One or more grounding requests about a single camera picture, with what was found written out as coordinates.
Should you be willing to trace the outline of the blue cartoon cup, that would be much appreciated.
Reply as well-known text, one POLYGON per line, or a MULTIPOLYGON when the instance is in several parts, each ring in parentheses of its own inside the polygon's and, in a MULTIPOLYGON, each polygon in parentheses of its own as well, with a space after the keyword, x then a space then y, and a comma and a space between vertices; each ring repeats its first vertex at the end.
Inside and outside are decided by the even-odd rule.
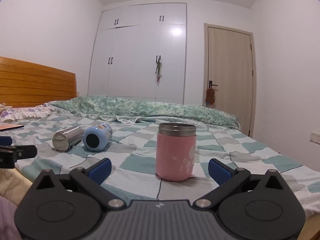
POLYGON ((105 122, 89 127, 84 131, 82 141, 87 150, 100 152, 104 150, 112 138, 112 128, 105 122))

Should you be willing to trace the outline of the pink cup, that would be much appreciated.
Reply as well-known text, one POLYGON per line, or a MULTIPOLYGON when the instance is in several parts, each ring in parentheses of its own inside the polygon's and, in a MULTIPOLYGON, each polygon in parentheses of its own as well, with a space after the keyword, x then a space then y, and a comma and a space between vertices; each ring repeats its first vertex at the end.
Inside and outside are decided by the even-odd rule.
POLYGON ((196 126, 167 122, 159 124, 156 146, 156 174, 180 182, 191 177, 196 151, 196 126))

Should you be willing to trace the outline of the steel cup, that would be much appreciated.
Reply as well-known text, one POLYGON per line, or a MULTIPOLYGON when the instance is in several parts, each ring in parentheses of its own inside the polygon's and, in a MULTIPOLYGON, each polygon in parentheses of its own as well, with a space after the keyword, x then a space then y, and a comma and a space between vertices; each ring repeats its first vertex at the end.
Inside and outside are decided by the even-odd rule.
POLYGON ((53 135, 53 149, 66 152, 82 140, 84 130, 80 126, 71 127, 53 135))

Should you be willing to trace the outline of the orange book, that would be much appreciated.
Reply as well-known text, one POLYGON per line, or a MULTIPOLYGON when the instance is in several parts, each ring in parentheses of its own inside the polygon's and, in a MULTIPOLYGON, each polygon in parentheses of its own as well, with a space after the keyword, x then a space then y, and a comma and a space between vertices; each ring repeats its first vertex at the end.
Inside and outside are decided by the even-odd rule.
POLYGON ((0 131, 4 132, 4 131, 12 130, 12 129, 23 128, 23 127, 24 127, 24 125, 13 125, 13 124, 0 125, 0 131))

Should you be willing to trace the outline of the checkered bed blanket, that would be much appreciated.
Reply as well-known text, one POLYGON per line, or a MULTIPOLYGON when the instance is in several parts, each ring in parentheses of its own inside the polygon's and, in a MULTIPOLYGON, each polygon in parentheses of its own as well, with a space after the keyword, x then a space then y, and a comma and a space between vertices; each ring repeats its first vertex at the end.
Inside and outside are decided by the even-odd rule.
POLYGON ((158 119, 111 122, 113 135, 101 152, 89 152, 83 144, 77 144, 67 152, 53 149, 52 137, 56 132, 74 126, 87 129, 96 123, 88 117, 60 111, 41 119, 21 120, 22 128, 7 131, 5 135, 11 137, 15 145, 35 145, 37 156, 19 160, 13 169, 1 170, 1 196, 19 204, 42 170, 65 174, 76 167, 88 168, 108 158, 112 162, 112 172, 102 186, 123 200, 188 199, 193 202, 217 187, 208 173, 208 163, 215 158, 231 168, 242 167, 252 174, 277 170, 306 215, 319 212, 319 173, 236 129, 197 123, 193 173, 190 179, 180 183, 167 182, 156 175, 158 119))

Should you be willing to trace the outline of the purple floral pillow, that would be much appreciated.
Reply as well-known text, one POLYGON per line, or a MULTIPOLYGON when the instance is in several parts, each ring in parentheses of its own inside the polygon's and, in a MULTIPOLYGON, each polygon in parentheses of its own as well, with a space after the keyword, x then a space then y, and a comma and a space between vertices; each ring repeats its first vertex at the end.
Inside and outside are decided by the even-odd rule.
POLYGON ((27 119, 40 119, 51 115, 49 107, 10 108, 1 112, 1 122, 13 122, 27 119))

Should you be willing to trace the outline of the wooden headboard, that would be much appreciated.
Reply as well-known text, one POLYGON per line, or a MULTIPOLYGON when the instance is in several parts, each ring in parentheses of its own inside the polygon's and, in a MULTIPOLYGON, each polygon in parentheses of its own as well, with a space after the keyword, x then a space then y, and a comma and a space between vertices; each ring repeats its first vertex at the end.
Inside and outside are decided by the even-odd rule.
POLYGON ((1 103, 34 107, 77 96, 74 73, 1 57, 1 103))

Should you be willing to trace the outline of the green floral quilt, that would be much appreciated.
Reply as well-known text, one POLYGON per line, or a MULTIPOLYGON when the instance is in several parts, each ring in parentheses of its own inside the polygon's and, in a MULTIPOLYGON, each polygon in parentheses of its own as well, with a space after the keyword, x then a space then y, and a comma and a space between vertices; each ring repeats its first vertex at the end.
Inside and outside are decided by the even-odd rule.
POLYGON ((238 119, 220 110, 195 105, 155 101, 133 101, 109 96, 79 96, 47 103, 55 111, 107 121, 131 123, 164 120, 187 124, 207 124, 240 130, 238 119))

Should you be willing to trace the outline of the brown plush toy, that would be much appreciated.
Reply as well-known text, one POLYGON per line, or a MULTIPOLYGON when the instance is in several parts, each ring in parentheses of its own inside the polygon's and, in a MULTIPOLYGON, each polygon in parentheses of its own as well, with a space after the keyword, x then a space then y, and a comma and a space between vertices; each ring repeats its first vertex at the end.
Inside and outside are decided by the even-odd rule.
POLYGON ((215 103, 215 90, 210 87, 206 90, 206 98, 205 98, 206 106, 212 106, 215 103))

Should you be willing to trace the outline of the beige wooden door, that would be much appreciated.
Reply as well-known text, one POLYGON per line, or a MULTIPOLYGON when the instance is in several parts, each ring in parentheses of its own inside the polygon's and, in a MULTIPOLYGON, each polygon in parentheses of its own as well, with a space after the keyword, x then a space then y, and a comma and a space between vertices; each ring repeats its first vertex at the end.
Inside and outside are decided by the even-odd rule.
POLYGON ((215 103, 209 108, 237 117, 241 131, 253 134, 257 95, 253 33, 213 24, 204 24, 203 105, 209 80, 218 85, 215 103))

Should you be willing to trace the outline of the hanging green ornament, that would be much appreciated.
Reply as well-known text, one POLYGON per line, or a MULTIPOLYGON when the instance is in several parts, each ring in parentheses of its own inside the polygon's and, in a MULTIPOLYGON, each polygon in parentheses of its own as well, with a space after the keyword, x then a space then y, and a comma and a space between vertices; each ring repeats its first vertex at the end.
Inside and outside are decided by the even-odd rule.
POLYGON ((160 83, 160 79, 162 77, 161 55, 156 56, 156 71, 155 71, 155 75, 156 75, 156 83, 159 84, 160 83))

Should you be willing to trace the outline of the white wardrobe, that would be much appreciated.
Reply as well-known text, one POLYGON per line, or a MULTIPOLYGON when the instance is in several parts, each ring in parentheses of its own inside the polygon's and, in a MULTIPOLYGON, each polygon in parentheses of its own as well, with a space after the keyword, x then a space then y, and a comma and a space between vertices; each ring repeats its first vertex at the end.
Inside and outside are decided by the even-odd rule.
POLYGON ((129 5, 102 12, 93 48, 88 94, 182 104, 187 6, 129 5), (162 77, 156 83, 156 56, 162 77))

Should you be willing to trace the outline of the wall power outlet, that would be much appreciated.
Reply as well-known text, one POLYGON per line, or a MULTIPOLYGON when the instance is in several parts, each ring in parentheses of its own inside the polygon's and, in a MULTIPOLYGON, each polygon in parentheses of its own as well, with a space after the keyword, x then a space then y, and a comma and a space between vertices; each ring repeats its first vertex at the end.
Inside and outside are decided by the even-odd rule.
POLYGON ((310 133, 310 142, 320 144, 320 130, 319 129, 312 131, 310 133))

